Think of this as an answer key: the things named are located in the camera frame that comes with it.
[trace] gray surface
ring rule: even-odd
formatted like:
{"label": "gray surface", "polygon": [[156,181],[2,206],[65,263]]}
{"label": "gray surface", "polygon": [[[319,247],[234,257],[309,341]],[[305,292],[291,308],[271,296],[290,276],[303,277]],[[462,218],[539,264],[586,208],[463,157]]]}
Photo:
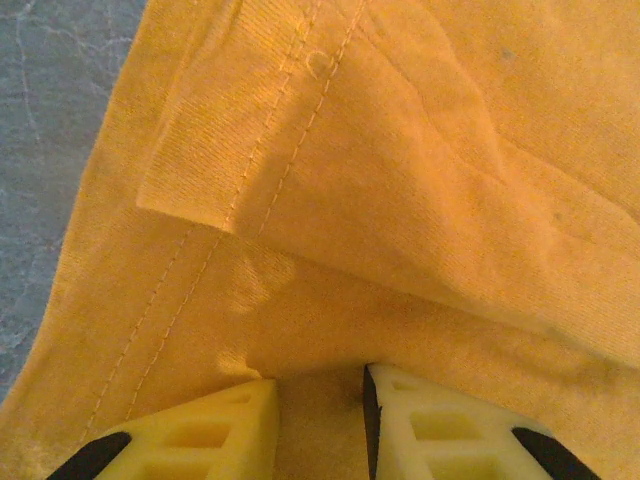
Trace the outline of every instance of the gray surface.
{"label": "gray surface", "polygon": [[145,0],[0,0],[0,400],[33,343],[78,180]]}

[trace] fabric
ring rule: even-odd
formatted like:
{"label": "fabric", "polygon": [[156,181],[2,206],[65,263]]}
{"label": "fabric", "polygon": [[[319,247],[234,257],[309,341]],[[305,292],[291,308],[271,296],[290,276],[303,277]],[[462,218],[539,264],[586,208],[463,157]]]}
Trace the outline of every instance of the fabric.
{"label": "fabric", "polygon": [[367,362],[640,478],[639,27],[633,0],[151,0],[2,478],[277,378],[274,478],[365,479]]}

